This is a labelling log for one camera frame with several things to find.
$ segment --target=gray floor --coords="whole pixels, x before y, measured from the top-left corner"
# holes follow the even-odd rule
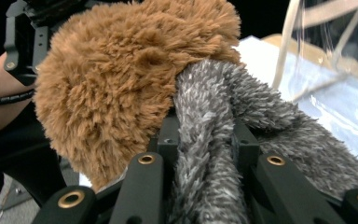
[[[79,183],[79,174],[75,173],[69,166],[67,161],[62,161],[62,174],[67,185],[77,185]],[[0,205],[9,203],[7,195],[10,192],[12,179],[5,175],[5,185],[0,195]],[[34,200],[29,199],[14,207],[0,212],[0,224],[29,224],[32,223],[34,217],[39,211],[39,207]]]

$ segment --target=brown plush toy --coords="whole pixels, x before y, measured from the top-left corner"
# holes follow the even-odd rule
[[[206,58],[240,63],[239,36],[225,0],[145,0],[72,16],[36,81],[51,147],[100,189],[146,151],[172,106],[175,76]]]

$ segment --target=gray plush fabric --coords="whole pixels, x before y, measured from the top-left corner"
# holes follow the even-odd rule
[[[251,77],[245,67],[206,60],[178,76],[181,123],[170,223],[244,223],[245,207],[230,136],[240,118],[263,152],[291,159],[318,190],[342,198],[358,188],[358,160],[296,105]]]

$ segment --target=black cable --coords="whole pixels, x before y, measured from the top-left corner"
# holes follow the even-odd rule
[[[19,94],[0,97],[0,105],[14,104],[26,99],[30,99],[34,95],[34,90],[25,91]]]

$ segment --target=gray fur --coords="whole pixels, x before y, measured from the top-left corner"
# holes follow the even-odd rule
[[[234,118],[256,130],[263,152],[290,158],[318,190],[342,198],[358,188],[358,160],[296,105],[245,67],[205,60],[177,79],[181,123],[170,223],[244,223],[230,137]]]

